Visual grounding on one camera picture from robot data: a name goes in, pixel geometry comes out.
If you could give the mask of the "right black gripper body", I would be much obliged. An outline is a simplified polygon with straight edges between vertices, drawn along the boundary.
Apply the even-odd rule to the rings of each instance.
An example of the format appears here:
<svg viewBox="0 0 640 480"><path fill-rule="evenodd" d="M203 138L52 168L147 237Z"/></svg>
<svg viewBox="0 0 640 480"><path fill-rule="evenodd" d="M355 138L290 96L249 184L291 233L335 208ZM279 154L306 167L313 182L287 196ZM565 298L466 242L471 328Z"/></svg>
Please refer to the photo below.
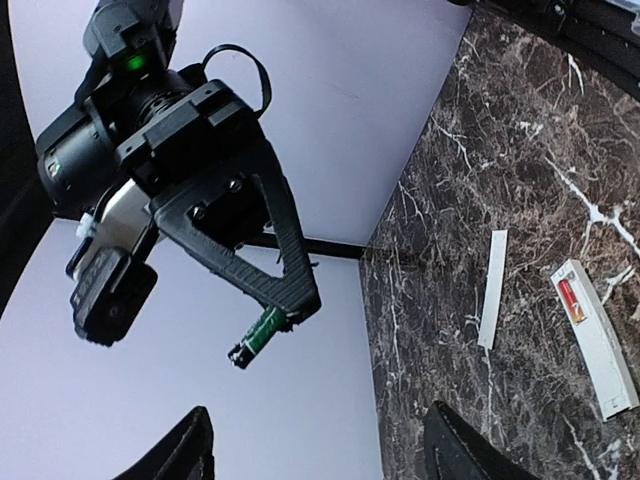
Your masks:
<svg viewBox="0 0 640 480"><path fill-rule="evenodd" d="M187 94L125 140L120 169L154 198L220 162L257 134L258 113L220 80Z"/></svg>

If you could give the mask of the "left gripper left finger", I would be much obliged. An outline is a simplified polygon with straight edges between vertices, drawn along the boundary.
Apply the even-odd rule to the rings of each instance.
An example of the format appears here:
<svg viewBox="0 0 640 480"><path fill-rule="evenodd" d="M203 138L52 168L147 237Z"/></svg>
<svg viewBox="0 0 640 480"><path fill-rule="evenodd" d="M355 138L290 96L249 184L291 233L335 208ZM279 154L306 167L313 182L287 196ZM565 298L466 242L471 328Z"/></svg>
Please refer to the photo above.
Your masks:
<svg viewBox="0 0 640 480"><path fill-rule="evenodd" d="M214 430L204 406L189 411L117 480L215 479Z"/></svg>

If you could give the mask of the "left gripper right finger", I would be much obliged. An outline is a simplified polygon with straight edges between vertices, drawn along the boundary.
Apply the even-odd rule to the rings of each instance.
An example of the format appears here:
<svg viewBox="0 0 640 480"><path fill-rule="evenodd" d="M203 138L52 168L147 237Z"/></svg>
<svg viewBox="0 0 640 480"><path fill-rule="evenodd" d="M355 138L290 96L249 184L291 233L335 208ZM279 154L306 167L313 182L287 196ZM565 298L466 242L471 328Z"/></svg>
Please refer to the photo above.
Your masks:
<svg viewBox="0 0 640 480"><path fill-rule="evenodd" d="M494 448L443 401L431 404L423 424L428 479L536 479Z"/></svg>

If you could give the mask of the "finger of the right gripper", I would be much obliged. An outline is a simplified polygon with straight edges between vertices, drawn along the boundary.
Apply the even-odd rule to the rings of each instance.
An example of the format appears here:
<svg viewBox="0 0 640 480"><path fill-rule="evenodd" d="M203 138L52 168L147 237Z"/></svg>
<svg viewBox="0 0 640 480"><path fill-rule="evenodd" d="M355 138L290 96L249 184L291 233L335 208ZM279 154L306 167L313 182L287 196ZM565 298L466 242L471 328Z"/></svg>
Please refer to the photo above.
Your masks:
<svg viewBox="0 0 640 480"><path fill-rule="evenodd" d="M320 309L295 201L267 140L158 195L152 214L166 238L261 306L288 318Z"/></svg>

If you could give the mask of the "green battery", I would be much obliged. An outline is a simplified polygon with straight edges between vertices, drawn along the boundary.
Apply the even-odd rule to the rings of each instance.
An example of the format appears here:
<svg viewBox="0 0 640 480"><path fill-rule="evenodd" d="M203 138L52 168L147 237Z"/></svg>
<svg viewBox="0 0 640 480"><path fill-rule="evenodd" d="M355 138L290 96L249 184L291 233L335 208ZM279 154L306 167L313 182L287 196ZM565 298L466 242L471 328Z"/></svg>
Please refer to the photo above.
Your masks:
<svg viewBox="0 0 640 480"><path fill-rule="evenodd" d="M228 352L231 363L246 369L273 336L287 327L287 317L275 307L266 308L242 339Z"/></svg>

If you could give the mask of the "white remote control body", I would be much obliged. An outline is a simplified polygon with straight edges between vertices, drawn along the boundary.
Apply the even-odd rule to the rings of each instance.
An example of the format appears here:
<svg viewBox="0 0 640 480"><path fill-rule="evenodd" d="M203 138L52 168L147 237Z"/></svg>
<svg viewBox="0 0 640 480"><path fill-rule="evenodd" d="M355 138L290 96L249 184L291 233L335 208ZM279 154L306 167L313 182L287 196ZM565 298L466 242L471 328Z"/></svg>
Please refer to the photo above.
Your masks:
<svg viewBox="0 0 640 480"><path fill-rule="evenodd" d="M586 314L586 319L580 324L573 324L569 318L558 286L563 279L570 281ZM638 407L639 396L622 347L582 264L574 259L566 260L551 275L551 282L582 353L602 419L607 422L624 411Z"/></svg>

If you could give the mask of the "red battery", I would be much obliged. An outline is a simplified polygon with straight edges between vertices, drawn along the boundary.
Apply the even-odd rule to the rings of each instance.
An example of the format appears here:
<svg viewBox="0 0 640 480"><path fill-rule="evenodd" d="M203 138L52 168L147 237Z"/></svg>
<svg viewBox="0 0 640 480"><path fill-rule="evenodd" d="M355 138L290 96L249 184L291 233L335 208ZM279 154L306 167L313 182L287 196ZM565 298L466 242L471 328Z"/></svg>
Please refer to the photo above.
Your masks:
<svg viewBox="0 0 640 480"><path fill-rule="evenodd" d="M582 306L578 300L578 297L573 290L571 283L568 279L563 279L558 283L560 294L564 300L565 306L569 311L569 318L572 323L577 325L586 319Z"/></svg>

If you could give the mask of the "white remote battery cover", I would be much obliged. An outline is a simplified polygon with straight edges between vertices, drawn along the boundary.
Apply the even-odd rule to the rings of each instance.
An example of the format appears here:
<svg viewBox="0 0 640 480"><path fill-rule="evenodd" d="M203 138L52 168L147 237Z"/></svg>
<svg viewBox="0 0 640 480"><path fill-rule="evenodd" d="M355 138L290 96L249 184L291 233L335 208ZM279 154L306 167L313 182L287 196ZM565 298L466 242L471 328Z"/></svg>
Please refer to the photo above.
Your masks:
<svg viewBox="0 0 640 480"><path fill-rule="evenodd" d="M495 230L491 235L483 310L478 345L492 350L495 341L501 294L504 281L508 231Z"/></svg>

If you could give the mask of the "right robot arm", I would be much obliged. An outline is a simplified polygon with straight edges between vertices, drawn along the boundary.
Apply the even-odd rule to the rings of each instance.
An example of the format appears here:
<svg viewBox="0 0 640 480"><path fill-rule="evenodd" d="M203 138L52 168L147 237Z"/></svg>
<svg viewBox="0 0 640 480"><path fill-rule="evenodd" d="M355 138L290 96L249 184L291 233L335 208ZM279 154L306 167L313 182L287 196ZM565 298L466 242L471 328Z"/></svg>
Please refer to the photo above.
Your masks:
<svg viewBox="0 0 640 480"><path fill-rule="evenodd" d="M155 225L210 272L299 324L321 305L288 182L251 109L205 64L169 67L179 1L101 1L73 104L36 142L61 214L133 181Z"/></svg>

